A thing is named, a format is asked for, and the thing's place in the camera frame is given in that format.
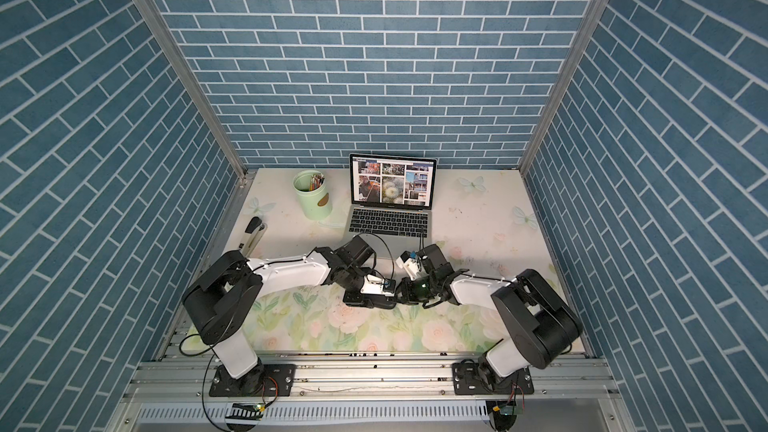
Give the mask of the green circuit board right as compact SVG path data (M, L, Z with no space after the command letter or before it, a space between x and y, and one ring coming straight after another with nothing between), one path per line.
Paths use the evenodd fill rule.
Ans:
M519 406L515 402L501 403L498 402L492 406L492 417L498 420L511 420L515 421L516 417L523 413L524 408Z

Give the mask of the floral table mat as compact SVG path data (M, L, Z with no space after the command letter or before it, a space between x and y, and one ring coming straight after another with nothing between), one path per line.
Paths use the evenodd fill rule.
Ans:
M227 242L238 246L253 217L266 232L256 258L301 255L316 246L342 244L350 207L350 174L325 171L331 214L305 217L292 169L259 170ZM561 288L520 174L500 170L443 169L437 172L431 242L457 268L483 277L512 278L538 271ZM269 294L252 306L243 325L259 352L483 352L504 337L497 312L479 306L441 304L432 309L351 308L337 286L300 287Z

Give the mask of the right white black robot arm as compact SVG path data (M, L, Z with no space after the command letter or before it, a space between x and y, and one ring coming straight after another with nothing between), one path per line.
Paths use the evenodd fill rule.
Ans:
M577 314L534 269L501 279L456 270L449 263L424 265L424 276L405 277L397 285L399 303L479 306L496 311L506 327L506 335L478 360L477 374L488 388L529 366L546 368L583 332Z

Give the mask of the aluminium rail frame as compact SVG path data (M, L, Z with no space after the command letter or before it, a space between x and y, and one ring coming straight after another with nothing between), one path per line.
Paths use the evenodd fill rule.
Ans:
M445 354L267 354L265 364L296 366L291 400L448 399L454 396L451 366L466 353ZM218 365L207 355L170 356L142 362L122 401L199 403L210 387L204 380ZM534 393L528 399L618 398L607 362L580 354L559 357L546 369L530 370Z

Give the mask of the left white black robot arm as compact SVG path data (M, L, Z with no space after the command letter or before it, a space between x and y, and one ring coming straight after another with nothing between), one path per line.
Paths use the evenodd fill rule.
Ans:
M182 305L202 342L213 349L231 378L240 379L259 365L241 328L261 296L336 284L344 289L343 302L350 307L393 309L395 280L365 265L374 256L359 237L337 249L316 247L302 256L271 260L249 260L232 250L186 289Z

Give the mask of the green circuit board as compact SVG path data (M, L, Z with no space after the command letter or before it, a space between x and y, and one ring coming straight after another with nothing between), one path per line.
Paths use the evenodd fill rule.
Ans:
M515 421L516 417L523 413L524 408L519 406L515 402L501 403L498 402L492 406L492 417L498 420L511 420Z
M258 422L265 414L265 406L263 404L251 404L251 403L233 403L226 415L225 420L228 422Z

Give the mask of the silver laptop with photo screen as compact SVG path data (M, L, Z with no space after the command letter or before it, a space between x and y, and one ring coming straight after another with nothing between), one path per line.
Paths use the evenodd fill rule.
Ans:
M437 161L353 153L346 233L398 240L431 237Z

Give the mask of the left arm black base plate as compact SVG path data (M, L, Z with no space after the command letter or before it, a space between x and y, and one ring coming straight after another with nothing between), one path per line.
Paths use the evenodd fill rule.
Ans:
M288 397L297 367L289 363L259 363L240 378L233 378L224 365L216 368L209 390L211 397Z

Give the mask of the black and silver stapler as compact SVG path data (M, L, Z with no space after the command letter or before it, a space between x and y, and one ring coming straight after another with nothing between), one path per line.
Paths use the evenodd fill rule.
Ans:
M266 232L267 226L259 216L254 216L248 222L238 248L244 257L249 257Z

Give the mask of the green pen holder cup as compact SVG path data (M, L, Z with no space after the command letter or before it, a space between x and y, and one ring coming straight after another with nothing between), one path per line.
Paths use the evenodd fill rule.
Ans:
M293 189L306 218L320 221L332 212L325 175L319 170L304 170L293 179Z

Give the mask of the green circuit board left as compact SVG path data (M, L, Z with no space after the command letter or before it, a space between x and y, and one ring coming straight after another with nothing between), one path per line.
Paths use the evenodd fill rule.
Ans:
M228 422L258 422L265 414L265 406L263 404L251 404L251 403L233 403L226 415L225 420Z

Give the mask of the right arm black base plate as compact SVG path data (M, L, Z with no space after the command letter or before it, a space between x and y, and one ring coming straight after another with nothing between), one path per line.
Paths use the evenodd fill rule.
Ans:
M513 391L525 395L534 393L528 368L519 369L507 377L501 377L489 366L465 359L453 363L451 369L454 393L458 396L509 396Z

